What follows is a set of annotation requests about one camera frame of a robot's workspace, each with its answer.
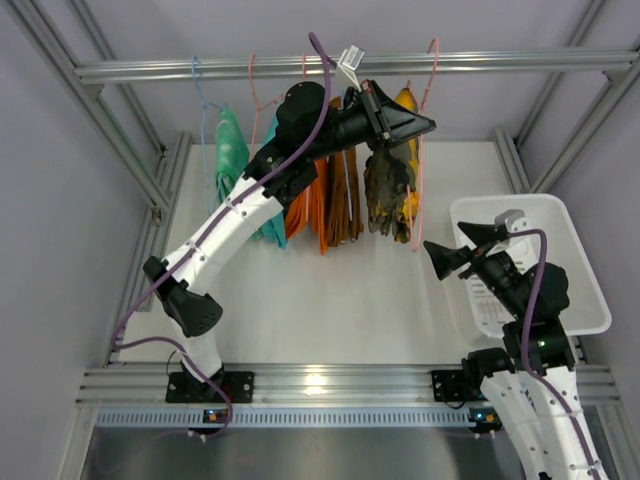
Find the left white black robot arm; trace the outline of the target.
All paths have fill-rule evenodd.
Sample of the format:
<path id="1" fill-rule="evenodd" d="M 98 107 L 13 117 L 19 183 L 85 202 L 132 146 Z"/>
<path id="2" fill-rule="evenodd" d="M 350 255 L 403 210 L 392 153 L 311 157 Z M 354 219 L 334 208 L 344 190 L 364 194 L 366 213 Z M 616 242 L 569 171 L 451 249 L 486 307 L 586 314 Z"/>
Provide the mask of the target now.
<path id="1" fill-rule="evenodd" d="M 319 83 L 292 86 L 276 111 L 274 137 L 242 171 L 231 193 L 178 249 L 149 257 L 143 271 L 170 318 L 183 368 L 196 383 L 221 379 L 215 327 L 222 307 L 208 289 L 256 230 L 281 213 L 317 176 L 316 160 L 362 143 L 376 151 L 435 129 L 434 120 L 390 98 L 374 80 L 349 88 L 348 103 L 330 105 Z"/>

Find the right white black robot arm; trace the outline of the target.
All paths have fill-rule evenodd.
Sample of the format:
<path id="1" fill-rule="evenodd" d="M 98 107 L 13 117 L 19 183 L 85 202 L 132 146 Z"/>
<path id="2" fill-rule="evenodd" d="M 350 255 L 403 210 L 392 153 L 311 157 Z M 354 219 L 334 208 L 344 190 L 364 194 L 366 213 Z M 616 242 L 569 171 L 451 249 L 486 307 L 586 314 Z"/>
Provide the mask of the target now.
<path id="1" fill-rule="evenodd" d="M 566 271 L 547 260 L 539 228 L 461 222 L 471 246 L 425 241 L 436 276 L 477 277 L 510 315 L 500 347 L 461 361 L 467 387 L 499 417 L 527 479 L 605 479 L 577 387 L 560 315 L 570 305 Z"/>

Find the camouflage yellow trousers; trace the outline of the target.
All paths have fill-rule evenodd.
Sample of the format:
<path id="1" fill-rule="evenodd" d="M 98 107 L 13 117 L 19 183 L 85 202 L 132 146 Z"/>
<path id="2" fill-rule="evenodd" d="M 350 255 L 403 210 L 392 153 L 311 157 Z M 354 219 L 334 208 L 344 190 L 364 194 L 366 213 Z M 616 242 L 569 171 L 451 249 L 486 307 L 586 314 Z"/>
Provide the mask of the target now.
<path id="1" fill-rule="evenodd" d="M 399 243 L 410 241 L 420 203 L 419 166 L 417 139 L 376 150 L 366 160 L 364 185 L 371 233 L 391 235 Z"/>

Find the blue hanger with brown trousers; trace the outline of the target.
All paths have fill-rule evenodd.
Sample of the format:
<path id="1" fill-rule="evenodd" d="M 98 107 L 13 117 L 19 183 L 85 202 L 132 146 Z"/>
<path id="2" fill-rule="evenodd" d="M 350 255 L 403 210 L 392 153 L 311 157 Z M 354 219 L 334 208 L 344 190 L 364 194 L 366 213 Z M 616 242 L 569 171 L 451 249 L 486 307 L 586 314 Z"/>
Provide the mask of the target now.
<path id="1" fill-rule="evenodd" d="M 343 107 L 343 109 L 346 109 L 348 105 L 347 93 L 348 93 L 348 88 L 345 88 L 340 95 L 341 106 Z M 350 177 L 349 177 L 349 161 L 348 161 L 349 148 L 350 147 L 342 151 L 342 163 L 344 168 L 344 177 L 345 177 L 345 186 L 346 186 L 347 213 L 348 213 L 349 222 L 351 223 L 354 220 L 354 213 L 353 213 L 353 195 L 352 195 L 352 188 L 351 188 Z"/>

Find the brown trousers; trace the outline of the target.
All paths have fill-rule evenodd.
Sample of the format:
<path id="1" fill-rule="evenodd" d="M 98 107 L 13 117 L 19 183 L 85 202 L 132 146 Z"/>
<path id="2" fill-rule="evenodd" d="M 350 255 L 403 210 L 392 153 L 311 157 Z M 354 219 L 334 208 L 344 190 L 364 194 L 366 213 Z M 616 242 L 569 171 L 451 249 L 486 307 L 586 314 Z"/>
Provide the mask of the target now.
<path id="1" fill-rule="evenodd" d="M 326 233 L 329 247 L 338 247 L 348 241 L 356 241 L 364 231 L 361 214 L 359 175 L 355 147 L 348 149 L 349 177 L 353 195 L 354 220 L 349 222 L 347 196 L 342 163 L 342 151 L 328 160 L 329 180 L 326 215 Z"/>

